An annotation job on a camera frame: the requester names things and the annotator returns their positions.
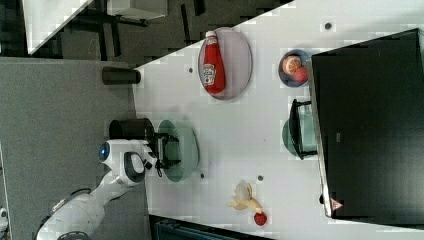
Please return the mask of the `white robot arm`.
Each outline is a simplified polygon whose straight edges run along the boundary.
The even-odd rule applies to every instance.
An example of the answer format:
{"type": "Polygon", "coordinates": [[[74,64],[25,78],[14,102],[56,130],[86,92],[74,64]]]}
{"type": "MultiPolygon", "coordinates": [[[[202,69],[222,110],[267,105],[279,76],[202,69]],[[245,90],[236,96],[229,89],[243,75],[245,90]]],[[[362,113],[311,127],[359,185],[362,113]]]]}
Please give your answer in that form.
{"type": "Polygon", "coordinates": [[[165,146],[180,140],[169,134],[157,134],[153,149],[147,140],[113,139],[104,142],[99,161],[109,171],[89,193],[71,195],[56,204],[45,218],[34,240],[91,240],[105,217],[105,206],[143,182],[147,171],[163,167],[165,146]]]}

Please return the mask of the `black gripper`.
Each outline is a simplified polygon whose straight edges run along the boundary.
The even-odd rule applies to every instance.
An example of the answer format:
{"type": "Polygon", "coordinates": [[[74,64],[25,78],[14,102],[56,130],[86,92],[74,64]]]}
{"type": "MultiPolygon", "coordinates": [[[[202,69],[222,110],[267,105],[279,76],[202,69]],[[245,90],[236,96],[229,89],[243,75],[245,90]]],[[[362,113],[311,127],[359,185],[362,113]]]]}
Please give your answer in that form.
{"type": "Polygon", "coordinates": [[[154,153],[157,157],[157,164],[160,168],[170,169],[173,166],[176,166],[180,163],[180,160],[170,160],[166,159],[165,156],[165,146],[167,141],[179,142],[178,137],[172,136],[168,133],[165,134],[155,134],[154,135],[154,153]]]}

